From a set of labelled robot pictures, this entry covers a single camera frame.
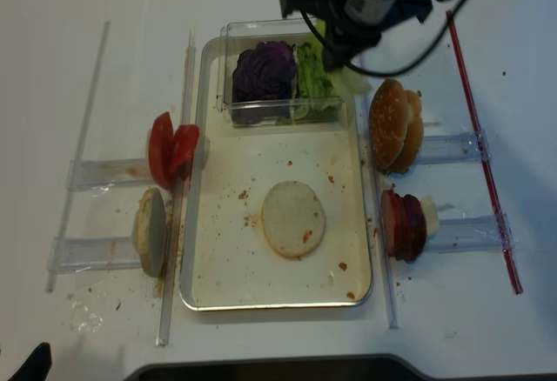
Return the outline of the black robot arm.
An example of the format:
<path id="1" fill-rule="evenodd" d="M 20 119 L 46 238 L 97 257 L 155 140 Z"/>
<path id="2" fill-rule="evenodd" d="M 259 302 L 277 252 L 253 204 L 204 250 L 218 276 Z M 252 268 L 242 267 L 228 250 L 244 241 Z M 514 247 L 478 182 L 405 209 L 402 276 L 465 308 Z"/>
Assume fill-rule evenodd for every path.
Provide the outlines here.
<path id="1" fill-rule="evenodd" d="M 376 47 L 382 34 L 412 18 L 423 23 L 432 0 L 279 0 L 282 17 L 305 13 L 325 23 L 318 42 L 327 72 Z"/>

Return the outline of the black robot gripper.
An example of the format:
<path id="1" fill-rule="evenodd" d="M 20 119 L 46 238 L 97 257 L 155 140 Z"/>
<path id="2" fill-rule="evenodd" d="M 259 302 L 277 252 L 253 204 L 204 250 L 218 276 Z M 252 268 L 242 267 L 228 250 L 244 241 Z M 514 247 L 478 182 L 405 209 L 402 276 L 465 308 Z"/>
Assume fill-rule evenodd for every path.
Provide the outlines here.
<path id="1" fill-rule="evenodd" d="M 332 71 L 379 44 L 382 34 L 415 18 L 424 22 L 432 0 L 279 0 L 281 16 L 305 13 L 325 23 L 325 69 Z"/>

